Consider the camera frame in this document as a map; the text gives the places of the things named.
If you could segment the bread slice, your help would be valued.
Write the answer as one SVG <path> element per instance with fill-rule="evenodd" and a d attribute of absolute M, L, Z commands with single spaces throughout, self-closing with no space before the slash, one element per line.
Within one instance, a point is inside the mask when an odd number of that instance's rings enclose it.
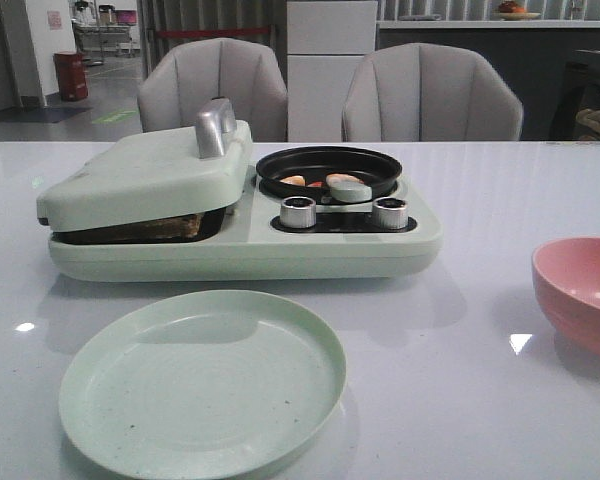
<path fill-rule="evenodd" d="M 204 213 L 188 214 L 86 230 L 55 232 L 53 236 L 59 241 L 78 245 L 188 241 L 198 235 L 203 218 Z"/>

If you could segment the green breakfast maker lid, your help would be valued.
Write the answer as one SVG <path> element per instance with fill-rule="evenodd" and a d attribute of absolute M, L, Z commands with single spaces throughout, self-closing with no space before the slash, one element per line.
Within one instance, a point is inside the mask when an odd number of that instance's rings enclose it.
<path fill-rule="evenodd" d="M 37 218 L 59 233 L 228 207 L 243 193 L 249 124 L 239 120 L 222 139 L 224 154 L 203 158 L 195 127 L 127 136 L 40 194 Z"/>

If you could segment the pink bowl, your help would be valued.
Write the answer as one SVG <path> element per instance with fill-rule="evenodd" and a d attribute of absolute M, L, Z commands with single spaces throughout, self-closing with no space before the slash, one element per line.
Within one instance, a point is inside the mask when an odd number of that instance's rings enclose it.
<path fill-rule="evenodd" d="M 536 300 L 567 339 L 600 356 L 600 237 L 552 240 L 532 254 Z"/>

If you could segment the green breakfast maker base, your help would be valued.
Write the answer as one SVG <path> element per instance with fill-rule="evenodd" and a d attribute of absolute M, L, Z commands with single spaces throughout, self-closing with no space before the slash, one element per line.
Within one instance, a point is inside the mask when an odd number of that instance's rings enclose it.
<path fill-rule="evenodd" d="M 71 245 L 51 238 L 50 257 L 65 275 L 87 281 L 229 281 L 395 277 L 418 273 L 442 246 L 442 226 L 406 177 L 395 196 L 406 201 L 403 232 L 293 233 L 276 229 L 279 199 L 248 168 L 243 196 L 220 230 L 197 242 Z"/>

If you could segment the left silver control knob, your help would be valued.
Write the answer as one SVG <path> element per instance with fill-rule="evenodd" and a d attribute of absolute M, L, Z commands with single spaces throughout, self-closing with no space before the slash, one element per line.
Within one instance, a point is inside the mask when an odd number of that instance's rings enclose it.
<path fill-rule="evenodd" d="M 287 228 L 312 228 L 316 224 L 316 202 L 310 197 L 287 197 L 281 202 L 279 218 Z"/>

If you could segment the silver control knob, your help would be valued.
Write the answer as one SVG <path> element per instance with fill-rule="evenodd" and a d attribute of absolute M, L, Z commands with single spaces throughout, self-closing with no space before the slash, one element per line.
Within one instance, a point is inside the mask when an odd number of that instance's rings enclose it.
<path fill-rule="evenodd" d="M 398 230 L 406 228 L 409 221 L 408 204 L 395 197 L 375 199 L 371 211 L 372 223 L 382 229 Z"/>
<path fill-rule="evenodd" d="M 287 197 L 281 202 L 279 218 L 287 228 L 312 228 L 316 224 L 316 202 L 310 197 Z"/>

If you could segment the black round frying pan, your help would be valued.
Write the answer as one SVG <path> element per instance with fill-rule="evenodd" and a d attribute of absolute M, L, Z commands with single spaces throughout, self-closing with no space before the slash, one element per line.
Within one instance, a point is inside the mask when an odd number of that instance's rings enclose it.
<path fill-rule="evenodd" d="M 372 190 L 372 199 L 386 196 L 396 189 L 402 165 L 395 158 L 368 149 L 348 146 L 296 147 L 264 156 L 256 163 L 260 189 L 286 198 L 305 196 L 318 204 L 339 204 L 331 200 L 325 178 L 332 173 L 356 176 Z M 302 175 L 305 186 L 281 183 L 291 175 Z"/>

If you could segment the right silver control knob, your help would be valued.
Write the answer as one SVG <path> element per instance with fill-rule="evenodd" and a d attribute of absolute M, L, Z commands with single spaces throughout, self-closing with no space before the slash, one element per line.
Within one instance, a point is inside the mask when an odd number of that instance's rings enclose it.
<path fill-rule="evenodd" d="M 375 199 L 371 211 L 372 223 L 382 229 L 398 230 L 406 228 L 409 221 L 408 204 L 395 197 Z"/>

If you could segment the light green plate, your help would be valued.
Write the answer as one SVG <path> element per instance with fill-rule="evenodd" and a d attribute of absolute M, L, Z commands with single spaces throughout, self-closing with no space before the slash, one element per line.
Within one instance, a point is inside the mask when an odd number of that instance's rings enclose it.
<path fill-rule="evenodd" d="M 137 479 L 222 479 L 300 452 L 336 409 L 344 349 L 305 307 L 248 290 L 162 300 L 68 367 L 59 415 L 94 463 Z"/>

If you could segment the right grey chair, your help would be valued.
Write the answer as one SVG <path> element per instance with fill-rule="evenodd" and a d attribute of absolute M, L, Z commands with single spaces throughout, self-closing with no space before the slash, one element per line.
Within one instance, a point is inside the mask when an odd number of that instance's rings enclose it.
<path fill-rule="evenodd" d="M 517 141 L 524 109 L 480 54 L 409 43 L 357 66 L 341 116 L 347 142 Z"/>

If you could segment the grey chair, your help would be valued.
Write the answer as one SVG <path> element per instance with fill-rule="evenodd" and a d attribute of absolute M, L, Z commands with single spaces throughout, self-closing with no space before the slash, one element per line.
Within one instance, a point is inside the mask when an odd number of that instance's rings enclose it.
<path fill-rule="evenodd" d="M 274 51 L 231 38 L 185 43 L 163 57 L 139 87 L 142 130 L 192 126 L 217 97 L 231 101 L 254 141 L 287 140 L 288 94 Z"/>
<path fill-rule="evenodd" d="M 341 116 L 347 142 L 517 141 L 524 109 L 480 54 L 409 43 L 357 66 Z"/>

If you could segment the left grey chair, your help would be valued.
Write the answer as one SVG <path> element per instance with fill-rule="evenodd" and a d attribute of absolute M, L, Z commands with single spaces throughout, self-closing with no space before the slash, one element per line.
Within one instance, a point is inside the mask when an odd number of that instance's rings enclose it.
<path fill-rule="evenodd" d="M 254 141 L 287 140 L 288 94 L 274 51 L 231 38 L 185 43 L 163 57 L 139 87 L 142 130 L 192 126 L 217 97 L 231 101 Z"/>

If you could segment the white cabinet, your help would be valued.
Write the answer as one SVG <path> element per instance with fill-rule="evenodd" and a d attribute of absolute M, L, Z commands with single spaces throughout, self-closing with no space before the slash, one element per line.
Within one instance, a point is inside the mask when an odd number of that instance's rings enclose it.
<path fill-rule="evenodd" d="M 287 3 L 288 139 L 337 142 L 349 86 L 376 44 L 376 1 Z"/>

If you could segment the red bin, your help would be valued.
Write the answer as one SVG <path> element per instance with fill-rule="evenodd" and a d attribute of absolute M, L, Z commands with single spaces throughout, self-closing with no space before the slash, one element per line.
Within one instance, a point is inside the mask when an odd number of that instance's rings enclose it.
<path fill-rule="evenodd" d="M 88 97 L 83 55 L 58 52 L 53 55 L 60 97 L 63 101 L 79 101 Z"/>

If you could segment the fruit plate on counter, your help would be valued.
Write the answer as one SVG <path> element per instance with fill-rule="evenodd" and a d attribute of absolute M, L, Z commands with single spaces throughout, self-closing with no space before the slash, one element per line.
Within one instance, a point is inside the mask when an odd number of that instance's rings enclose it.
<path fill-rule="evenodd" d="M 530 12 L 514 0 L 503 1 L 495 8 L 496 18 L 505 21 L 535 20 L 541 16 L 540 12 Z"/>

